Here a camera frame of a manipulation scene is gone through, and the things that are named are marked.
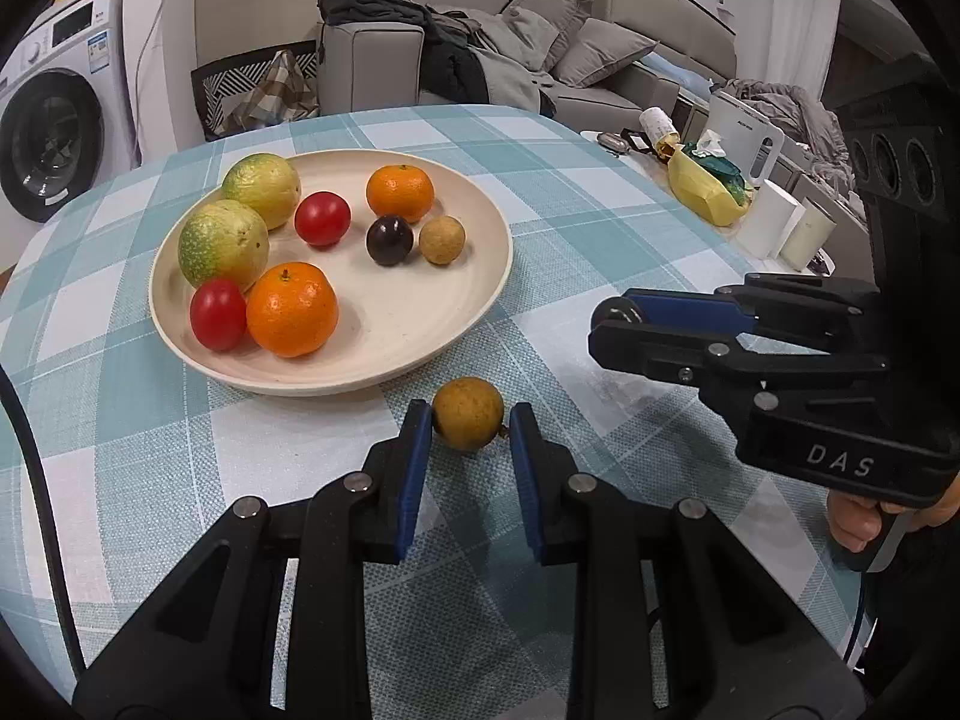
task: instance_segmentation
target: wooden floor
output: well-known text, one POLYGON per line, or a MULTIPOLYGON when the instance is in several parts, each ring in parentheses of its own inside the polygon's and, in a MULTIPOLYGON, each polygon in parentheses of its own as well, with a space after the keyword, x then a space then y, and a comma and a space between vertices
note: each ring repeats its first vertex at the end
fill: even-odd
POLYGON ((8 268, 6 271, 3 271, 0 274, 0 295, 3 295, 3 290, 7 288, 7 282, 10 280, 10 277, 13 275, 13 268, 8 268))

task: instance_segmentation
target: white curtain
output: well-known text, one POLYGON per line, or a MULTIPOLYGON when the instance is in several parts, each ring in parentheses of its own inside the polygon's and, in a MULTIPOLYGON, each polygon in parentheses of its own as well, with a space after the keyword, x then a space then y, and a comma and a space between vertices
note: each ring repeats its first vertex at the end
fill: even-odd
POLYGON ((833 52, 840 0, 742 0, 737 75, 803 86, 819 100, 833 52))

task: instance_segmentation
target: human hand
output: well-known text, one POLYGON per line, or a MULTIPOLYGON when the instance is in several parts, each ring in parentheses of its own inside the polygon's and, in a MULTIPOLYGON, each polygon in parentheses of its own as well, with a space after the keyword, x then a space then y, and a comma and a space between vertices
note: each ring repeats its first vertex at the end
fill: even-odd
MULTIPOLYGON (((906 507, 892 503, 881 503, 880 507, 887 514, 902 514, 908 511, 906 507)), ((960 476, 953 480, 944 496, 933 506, 914 512, 907 531, 912 533, 920 528, 943 525, 952 519, 957 509, 960 509, 960 476)), ((864 547, 880 534, 877 501, 859 495, 831 490, 827 494, 827 520, 830 534, 851 552, 862 552, 864 547)))

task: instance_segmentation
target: tablecloth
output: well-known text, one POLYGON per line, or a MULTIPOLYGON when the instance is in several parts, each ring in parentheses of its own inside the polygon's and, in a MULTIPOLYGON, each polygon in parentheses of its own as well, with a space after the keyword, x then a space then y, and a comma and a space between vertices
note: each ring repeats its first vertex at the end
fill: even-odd
MULTIPOLYGON (((629 287, 713 290, 747 261, 649 180, 560 124, 492 106, 311 119, 173 155, 69 203, 0 298, 0 362, 37 434, 88 661, 235 498, 309 497, 397 432, 408 401, 482 376, 533 403, 544 434, 632 498, 697 496, 834 646, 858 577, 827 551, 824 490, 743 466, 694 389, 600 370, 589 316, 629 287), (382 386, 327 398, 246 394, 185 367, 157 336, 147 277, 160 241, 240 157, 387 148, 459 170, 510 223, 515 259, 459 343, 382 386)), ((0 418, 0 611, 40 670, 73 688, 35 507, 0 418)), ((282 700, 290 581, 274 694, 282 700)), ((366 571, 376 717, 562 717, 573 571, 536 566, 507 442, 475 459, 435 443, 416 539, 366 571)))

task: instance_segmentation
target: beige plate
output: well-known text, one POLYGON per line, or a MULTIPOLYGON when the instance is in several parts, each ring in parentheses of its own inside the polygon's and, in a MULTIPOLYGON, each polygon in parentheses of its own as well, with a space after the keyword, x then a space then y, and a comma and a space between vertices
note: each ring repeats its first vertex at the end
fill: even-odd
POLYGON ((214 190, 174 225, 160 245, 150 271, 150 314, 160 338, 187 365, 252 392, 317 395, 360 389, 400 375, 440 354, 477 322, 500 294, 510 274, 514 245, 510 228, 493 201, 472 181, 449 167, 393 151, 317 151, 290 158, 299 172, 302 196, 334 191, 349 203, 352 223, 339 244, 327 250, 306 245, 293 220, 270 234, 270 266, 294 260, 318 266, 340 305, 330 340, 313 354, 294 360, 275 357, 248 337, 234 351, 218 354, 198 343, 188 308, 193 288, 176 262, 184 220, 200 205, 219 199, 214 190), (464 252, 444 268, 416 250, 393 268, 381 268, 367 253, 367 229, 376 218, 367 205, 367 179, 378 167, 422 167, 437 191, 428 215, 458 218, 467 230, 464 252))

